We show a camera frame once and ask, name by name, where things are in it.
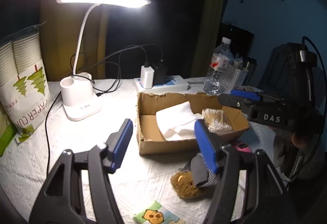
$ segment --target person's hand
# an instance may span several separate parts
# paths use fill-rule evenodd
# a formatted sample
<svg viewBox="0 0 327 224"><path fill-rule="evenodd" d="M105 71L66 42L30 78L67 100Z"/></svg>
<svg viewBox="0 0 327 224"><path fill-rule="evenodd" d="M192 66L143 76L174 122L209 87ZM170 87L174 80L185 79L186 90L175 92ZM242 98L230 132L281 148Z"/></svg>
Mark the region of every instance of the person's hand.
<svg viewBox="0 0 327 224"><path fill-rule="evenodd" d="M299 136L296 134L291 135L292 144L297 148L305 148L308 145L309 138L305 136Z"/></svg>

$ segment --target paper cup package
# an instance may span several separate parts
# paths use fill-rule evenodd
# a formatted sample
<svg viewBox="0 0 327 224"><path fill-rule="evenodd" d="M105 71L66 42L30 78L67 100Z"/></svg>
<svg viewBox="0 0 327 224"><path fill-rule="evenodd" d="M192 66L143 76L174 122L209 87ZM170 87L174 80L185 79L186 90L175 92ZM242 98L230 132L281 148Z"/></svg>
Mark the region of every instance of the paper cup package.
<svg viewBox="0 0 327 224"><path fill-rule="evenodd" d="M39 32L0 45L0 56L0 101L17 127L16 141L21 143L43 122L49 108Z"/></svg>

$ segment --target stack of paper cups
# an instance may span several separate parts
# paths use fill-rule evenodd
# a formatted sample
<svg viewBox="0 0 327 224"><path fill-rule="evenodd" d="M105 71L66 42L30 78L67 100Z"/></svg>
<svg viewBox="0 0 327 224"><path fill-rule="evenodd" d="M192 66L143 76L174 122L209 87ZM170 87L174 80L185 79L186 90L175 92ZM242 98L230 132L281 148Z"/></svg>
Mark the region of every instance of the stack of paper cups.
<svg viewBox="0 0 327 224"><path fill-rule="evenodd" d="M15 39L13 49L17 71L21 74L42 59L39 32Z"/></svg>
<svg viewBox="0 0 327 224"><path fill-rule="evenodd" d="M0 46L0 87L17 76L12 42Z"/></svg>

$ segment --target white flexible lamp neck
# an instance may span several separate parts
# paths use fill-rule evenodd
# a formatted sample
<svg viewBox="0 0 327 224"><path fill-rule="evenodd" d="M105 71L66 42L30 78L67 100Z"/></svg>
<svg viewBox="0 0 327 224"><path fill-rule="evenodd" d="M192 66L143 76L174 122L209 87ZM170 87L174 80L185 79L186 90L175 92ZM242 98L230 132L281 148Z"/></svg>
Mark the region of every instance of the white flexible lamp neck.
<svg viewBox="0 0 327 224"><path fill-rule="evenodd" d="M87 20L87 18L89 16L90 12L92 11L92 9L95 8L96 6L99 6L99 5L100 4L92 4L85 13L85 16L84 16L84 19L83 19L83 22L82 22L82 26L81 26L81 30L80 30L80 35L78 36L76 55L75 55L74 66L73 66L73 75L76 74L78 55L80 54L80 48L81 48L82 37L83 37L83 32L84 32L84 27L85 27L85 24L86 24L86 20Z"/></svg>

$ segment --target blue wall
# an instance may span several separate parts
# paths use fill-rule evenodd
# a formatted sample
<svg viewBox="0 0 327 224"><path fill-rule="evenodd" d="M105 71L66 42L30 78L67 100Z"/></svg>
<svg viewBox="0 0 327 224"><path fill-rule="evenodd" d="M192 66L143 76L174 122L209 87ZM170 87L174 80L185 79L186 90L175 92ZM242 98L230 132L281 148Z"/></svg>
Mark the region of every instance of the blue wall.
<svg viewBox="0 0 327 224"><path fill-rule="evenodd" d="M240 1L228 0L222 22L255 35L249 57L257 60L257 69L251 85L259 83L274 47L300 43L304 35L315 43L327 66L327 10L317 0L244 0L243 4Z"/></svg>

